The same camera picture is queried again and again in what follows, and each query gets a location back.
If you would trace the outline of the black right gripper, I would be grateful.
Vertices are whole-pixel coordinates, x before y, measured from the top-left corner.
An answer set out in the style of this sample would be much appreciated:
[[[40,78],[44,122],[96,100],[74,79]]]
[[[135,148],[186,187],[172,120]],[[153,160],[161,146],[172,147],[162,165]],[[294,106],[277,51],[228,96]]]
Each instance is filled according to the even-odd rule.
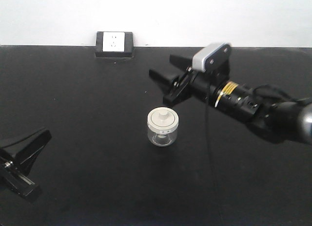
[[[181,80],[178,74],[149,70],[149,77],[163,92],[163,103],[173,107],[190,97],[195,97],[208,105],[216,100],[216,94],[229,80],[230,66],[221,65],[211,73],[192,71],[192,58],[170,55],[169,62],[185,71]]]

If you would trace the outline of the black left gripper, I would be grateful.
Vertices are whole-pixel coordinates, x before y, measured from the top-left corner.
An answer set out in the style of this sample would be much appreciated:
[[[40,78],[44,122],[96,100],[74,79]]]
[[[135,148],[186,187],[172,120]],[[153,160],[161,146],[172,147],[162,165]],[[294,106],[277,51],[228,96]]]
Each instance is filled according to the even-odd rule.
[[[40,186],[28,175],[51,138],[48,129],[38,129],[0,141],[0,179],[18,196],[39,197]]]

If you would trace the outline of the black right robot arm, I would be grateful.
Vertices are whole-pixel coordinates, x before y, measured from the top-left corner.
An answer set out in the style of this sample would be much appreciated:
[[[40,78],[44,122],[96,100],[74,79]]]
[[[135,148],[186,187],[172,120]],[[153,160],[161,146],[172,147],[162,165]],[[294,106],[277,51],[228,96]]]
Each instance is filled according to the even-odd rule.
[[[163,103],[173,107],[190,97],[243,123],[252,133],[271,142],[312,143],[312,100],[296,99],[274,85],[250,88],[230,80],[228,57],[210,57],[204,71],[190,58],[170,55],[182,75],[150,69],[149,77],[162,90]]]

